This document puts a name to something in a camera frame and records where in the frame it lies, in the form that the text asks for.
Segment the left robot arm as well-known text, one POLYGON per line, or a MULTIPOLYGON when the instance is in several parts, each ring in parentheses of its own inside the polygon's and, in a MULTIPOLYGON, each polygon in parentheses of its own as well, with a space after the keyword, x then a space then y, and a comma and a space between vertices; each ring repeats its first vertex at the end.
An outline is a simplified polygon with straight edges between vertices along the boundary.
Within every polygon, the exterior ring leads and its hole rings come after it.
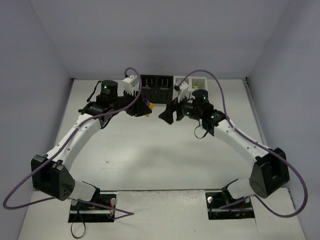
POLYGON ((100 94, 92 101, 88 98, 84 108, 62 140, 45 155, 35 155, 31 160, 33 187, 55 199, 98 202, 100 189, 90 183, 75 180, 70 170, 90 138, 104 129, 118 113, 125 111, 133 117, 152 113, 149 103, 140 95, 140 80, 136 75, 122 81, 123 95, 118 95, 118 82, 102 80, 100 94))

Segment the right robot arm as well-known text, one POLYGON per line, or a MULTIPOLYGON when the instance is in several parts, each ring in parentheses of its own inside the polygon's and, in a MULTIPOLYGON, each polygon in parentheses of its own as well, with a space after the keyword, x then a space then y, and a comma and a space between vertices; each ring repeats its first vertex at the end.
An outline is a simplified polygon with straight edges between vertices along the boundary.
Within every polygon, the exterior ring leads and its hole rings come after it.
POLYGON ((251 167, 250 177, 236 179, 223 188, 231 199, 252 195, 265 199, 290 180, 288 166, 278 158, 285 158, 285 153, 280 148, 258 146, 252 138, 231 127, 226 114, 209 102, 207 90, 195 90, 191 98, 176 97, 158 117, 170 125, 184 117, 196 120, 206 134, 226 143, 247 161, 251 167))

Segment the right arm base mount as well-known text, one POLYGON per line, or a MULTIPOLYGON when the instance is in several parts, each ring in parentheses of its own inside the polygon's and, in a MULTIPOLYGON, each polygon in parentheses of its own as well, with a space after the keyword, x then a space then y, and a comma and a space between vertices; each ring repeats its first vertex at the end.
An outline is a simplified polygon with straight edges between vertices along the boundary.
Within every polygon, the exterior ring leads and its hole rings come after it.
POLYGON ((227 187, 236 180, 230 182, 220 191, 206 191, 206 208, 209 220, 243 220, 254 219, 255 213, 251 199, 234 199, 227 187))

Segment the yellow curved lego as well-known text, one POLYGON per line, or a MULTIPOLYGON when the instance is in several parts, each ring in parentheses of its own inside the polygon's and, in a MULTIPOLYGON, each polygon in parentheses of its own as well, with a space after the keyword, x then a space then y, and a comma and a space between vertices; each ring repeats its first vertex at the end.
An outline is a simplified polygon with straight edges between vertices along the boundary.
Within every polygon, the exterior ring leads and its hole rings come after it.
POLYGON ((153 103, 149 103, 148 104, 148 111, 147 111, 147 114, 145 114, 145 116, 148 118, 149 116, 150 116, 150 114, 152 113, 152 110, 153 110, 153 108, 154 108, 154 104, 153 103))

